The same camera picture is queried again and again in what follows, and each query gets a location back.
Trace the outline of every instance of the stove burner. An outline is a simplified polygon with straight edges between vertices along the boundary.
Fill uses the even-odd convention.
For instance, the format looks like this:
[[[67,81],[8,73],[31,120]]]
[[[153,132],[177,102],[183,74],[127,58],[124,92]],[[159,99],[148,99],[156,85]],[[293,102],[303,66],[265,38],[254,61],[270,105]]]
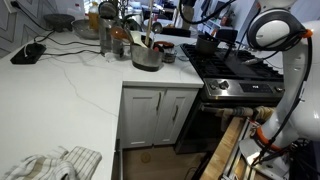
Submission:
[[[241,62],[255,58],[248,51],[241,50],[237,57],[230,54],[227,60],[223,60],[226,49],[218,48],[215,55],[203,56],[196,52],[195,45],[182,44],[181,48],[201,78],[283,81],[283,75],[263,62],[250,66],[242,65]]]

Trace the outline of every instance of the electrical outlet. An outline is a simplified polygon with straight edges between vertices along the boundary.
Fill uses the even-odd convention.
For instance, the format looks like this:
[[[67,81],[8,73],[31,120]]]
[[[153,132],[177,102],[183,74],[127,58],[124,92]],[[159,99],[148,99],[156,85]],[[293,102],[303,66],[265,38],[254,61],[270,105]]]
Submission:
[[[12,0],[4,0],[4,4],[6,4],[9,13],[15,13],[15,12],[17,12],[17,10],[15,7],[11,6],[11,1]]]

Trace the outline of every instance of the oven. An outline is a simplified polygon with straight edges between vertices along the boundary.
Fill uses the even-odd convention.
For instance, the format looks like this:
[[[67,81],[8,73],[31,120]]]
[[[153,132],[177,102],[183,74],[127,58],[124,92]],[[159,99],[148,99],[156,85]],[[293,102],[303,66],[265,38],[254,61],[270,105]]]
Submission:
[[[250,67],[241,63],[255,57],[249,52],[243,51],[240,56],[230,53],[223,59],[223,49],[203,57],[192,45],[184,44],[181,48],[204,81],[204,87],[199,90],[176,141],[177,154],[215,151],[224,135],[221,117],[215,116],[217,110],[276,107],[283,96],[283,76],[277,71],[262,63]]]
[[[215,116],[217,109],[236,107],[275,107],[279,100],[208,100],[203,98],[200,90],[195,98],[185,124],[175,144],[175,152],[198,153],[214,152],[224,132],[221,130],[221,117]]]

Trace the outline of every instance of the gas stove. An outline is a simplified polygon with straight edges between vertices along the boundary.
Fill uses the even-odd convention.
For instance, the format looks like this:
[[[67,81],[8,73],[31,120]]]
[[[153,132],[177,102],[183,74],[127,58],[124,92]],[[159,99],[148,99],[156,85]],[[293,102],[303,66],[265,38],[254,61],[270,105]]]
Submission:
[[[284,93],[283,75],[264,64],[243,65],[242,62],[255,58],[241,50],[224,59],[226,49],[218,48],[214,55],[202,56],[195,45],[183,44],[182,50],[204,81],[205,96],[212,100],[255,100],[279,101]]]

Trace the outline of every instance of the stainless steel pot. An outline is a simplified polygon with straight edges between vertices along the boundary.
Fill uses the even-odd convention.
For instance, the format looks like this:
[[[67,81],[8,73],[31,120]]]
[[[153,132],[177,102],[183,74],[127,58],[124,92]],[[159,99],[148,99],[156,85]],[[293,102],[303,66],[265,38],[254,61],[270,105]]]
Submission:
[[[131,44],[131,59],[134,67],[144,71],[158,71],[162,65],[163,53]]]
[[[199,35],[196,43],[196,51],[203,55],[215,53],[220,41],[210,35]]]

